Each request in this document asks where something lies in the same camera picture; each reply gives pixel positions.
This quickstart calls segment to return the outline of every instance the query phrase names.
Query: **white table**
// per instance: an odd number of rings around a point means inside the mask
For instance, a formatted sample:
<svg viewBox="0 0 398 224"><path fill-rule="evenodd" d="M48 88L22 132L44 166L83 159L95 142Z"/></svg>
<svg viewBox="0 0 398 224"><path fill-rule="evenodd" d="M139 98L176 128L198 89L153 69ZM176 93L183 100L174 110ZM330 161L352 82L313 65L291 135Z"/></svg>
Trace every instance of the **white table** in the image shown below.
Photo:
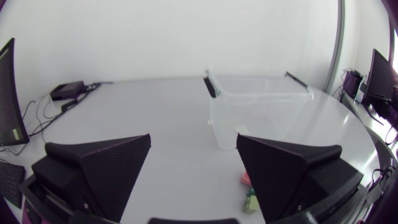
<svg viewBox="0 0 398 224"><path fill-rule="evenodd" d="M46 129L44 137L47 142L76 144L150 133L152 147L122 223L146 223L150 217L233 217L241 223L264 223L261 211L252 215L242 212L249 190L239 182L244 166L237 150L218 148L208 124L209 97L201 77L103 85ZM53 106L48 109L47 116L57 113ZM28 133L37 125L34 117L35 113L26 117ZM341 157L365 174L363 185L371 181L372 170L379 167L373 143L361 122L318 90L314 90L314 99L306 102L284 140L341 145ZM0 157L25 166L28 177L32 174L30 166L44 155L44 143L38 135L19 157L9 152ZM21 210L9 205L21 219Z"/></svg>
<svg viewBox="0 0 398 224"><path fill-rule="evenodd" d="M379 122L375 121L370 117L369 113L366 111L363 105L357 105L354 103L354 99L349 97L347 94L343 95L342 102L357 116L357 118L365 125L365 127L372 130L377 136L380 137L382 142L392 142L397 136L398 132L394 128L391 128L391 124L379 117L376 112L371 112L372 116L375 117ZM398 149L397 142L394 141L388 148L392 151L392 154L397 158L396 150Z"/></svg>

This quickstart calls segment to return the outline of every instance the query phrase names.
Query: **computer monitor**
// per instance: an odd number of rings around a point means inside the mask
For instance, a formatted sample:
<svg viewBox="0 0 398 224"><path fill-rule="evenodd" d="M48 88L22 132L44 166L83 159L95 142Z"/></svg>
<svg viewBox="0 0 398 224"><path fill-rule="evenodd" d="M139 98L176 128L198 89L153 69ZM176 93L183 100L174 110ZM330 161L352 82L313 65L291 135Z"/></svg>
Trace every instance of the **computer monitor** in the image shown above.
<svg viewBox="0 0 398 224"><path fill-rule="evenodd" d="M396 82L398 75L392 65L380 52L373 49L371 71L368 77L368 88L364 99L373 105L374 109L383 116L386 113L386 102L392 106L397 104L395 95L397 93Z"/></svg>
<svg viewBox="0 0 398 224"><path fill-rule="evenodd" d="M267 223L310 212L324 222L363 177L340 159L341 146L304 146L238 135L237 148Z"/></svg>
<svg viewBox="0 0 398 224"><path fill-rule="evenodd" d="M15 86L13 38L0 50L0 146L28 142Z"/></svg>
<svg viewBox="0 0 398 224"><path fill-rule="evenodd" d="M47 143L47 156L32 165L34 174L20 185L25 208L32 208L27 216L68 223L81 211L120 222L149 149L149 134L75 145Z"/></svg>

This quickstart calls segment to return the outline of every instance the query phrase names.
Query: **black device box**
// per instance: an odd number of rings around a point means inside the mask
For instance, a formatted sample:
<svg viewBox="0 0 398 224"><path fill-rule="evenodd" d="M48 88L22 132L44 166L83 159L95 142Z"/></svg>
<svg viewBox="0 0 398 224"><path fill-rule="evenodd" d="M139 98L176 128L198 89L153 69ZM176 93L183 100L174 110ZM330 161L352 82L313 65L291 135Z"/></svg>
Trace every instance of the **black device box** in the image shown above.
<svg viewBox="0 0 398 224"><path fill-rule="evenodd" d="M344 79L343 89L351 97L355 98L358 92L359 84L361 84L363 77L356 70L348 71Z"/></svg>
<svg viewBox="0 0 398 224"><path fill-rule="evenodd" d="M47 143L47 156L20 185L49 223L67 223L76 211L120 222L150 149L149 134L76 145Z"/></svg>
<svg viewBox="0 0 398 224"><path fill-rule="evenodd" d="M354 195L363 177L340 159L341 146L304 146L242 135L236 144L267 223L303 211L323 222ZM323 203L321 210L318 203Z"/></svg>
<svg viewBox="0 0 398 224"><path fill-rule="evenodd" d="M51 91L50 96L53 101L75 99L80 95L84 87L83 81L62 84Z"/></svg>

